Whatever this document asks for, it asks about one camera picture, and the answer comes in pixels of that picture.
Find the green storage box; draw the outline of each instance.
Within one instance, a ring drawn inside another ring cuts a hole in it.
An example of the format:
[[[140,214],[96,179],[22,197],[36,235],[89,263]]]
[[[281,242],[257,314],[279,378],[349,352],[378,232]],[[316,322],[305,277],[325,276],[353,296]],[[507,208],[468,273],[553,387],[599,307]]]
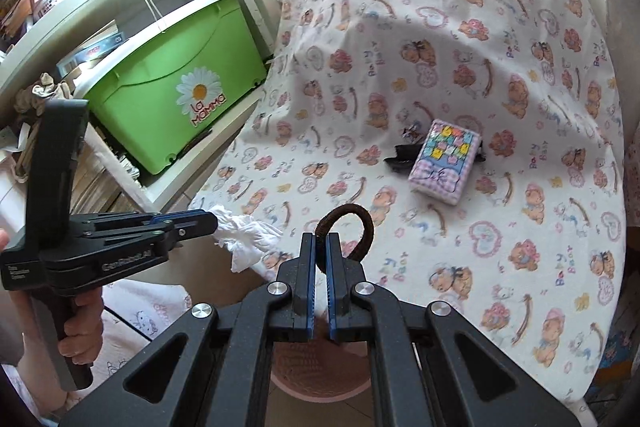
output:
[[[74,96],[158,174],[265,76],[238,0],[194,0],[121,45]]]

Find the brown hair tie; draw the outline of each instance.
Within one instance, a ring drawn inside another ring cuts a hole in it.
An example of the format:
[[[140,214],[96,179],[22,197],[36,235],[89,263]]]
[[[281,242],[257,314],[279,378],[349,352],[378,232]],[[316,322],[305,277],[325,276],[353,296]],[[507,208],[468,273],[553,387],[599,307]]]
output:
[[[358,216],[364,227],[362,237],[347,259],[352,259],[361,263],[364,256],[369,253],[369,249],[373,243],[374,233],[373,220],[371,219],[369,211],[359,204],[342,204],[337,208],[334,208],[334,210],[318,221],[318,225],[316,226],[316,266],[318,266],[322,273],[326,273],[326,252],[324,250],[326,236],[331,230],[331,227],[334,226],[335,222],[347,214],[355,214]]]

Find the metal screw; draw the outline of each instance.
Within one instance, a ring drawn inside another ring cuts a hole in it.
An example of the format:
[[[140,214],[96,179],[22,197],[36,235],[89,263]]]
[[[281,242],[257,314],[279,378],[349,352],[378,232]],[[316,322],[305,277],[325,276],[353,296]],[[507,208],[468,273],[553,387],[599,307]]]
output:
[[[356,284],[356,293],[360,295],[371,295],[375,287],[370,282],[359,282]]]
[[[282,295],[287,292],[287,285],[284,282],[276,281],[272,282],[268,287],[267,291],[271,295]]]
[[[446,317],[451,312],[451,306],[445,301],[435,301],[431,304],[431,313],[438,317]]]
[[[213,308],[209,306],[207,303],[196,304],[193,308],[191,308],[191,315],[196,317],[197,319],[204,319],[205,317],[209,317]]]

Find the cable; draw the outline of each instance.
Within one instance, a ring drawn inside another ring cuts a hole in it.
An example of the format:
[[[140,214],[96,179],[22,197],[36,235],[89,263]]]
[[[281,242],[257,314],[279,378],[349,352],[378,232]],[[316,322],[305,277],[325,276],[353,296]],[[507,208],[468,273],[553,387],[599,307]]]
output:
[[[104,311],[110,313],[111,315],[113,315],[114,317],[117,318],[117,320],[120,320],[121,322],[123,322],[124,324],[126,324],[129,328],[131,328],[132,330],[134,330],[137,334],[141,335],[142,337],[145,337],[146,340],[148,340],[149,342],[151,342],[151,337],[148,337],[145,333],[143,333],[142,331],[140,331],[137,327],[135,327],[133,324],[131,324],[130,322],[127,322],[125,319],[123,319],[120,315],[118,315],[115,311],[113,311],[111,308],[109,308],[108,306],[104,307]]]

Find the daisy sticker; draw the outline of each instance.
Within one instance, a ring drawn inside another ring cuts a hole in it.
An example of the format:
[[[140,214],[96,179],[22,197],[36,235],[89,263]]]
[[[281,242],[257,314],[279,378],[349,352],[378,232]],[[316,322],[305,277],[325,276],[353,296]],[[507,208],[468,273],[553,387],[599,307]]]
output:
[[[175,89],[180,93],[175,103],[182,106],[182,114],[190,115],[194,127],[226,102],[220,77],[207,68],[195,68],[184,74]]]

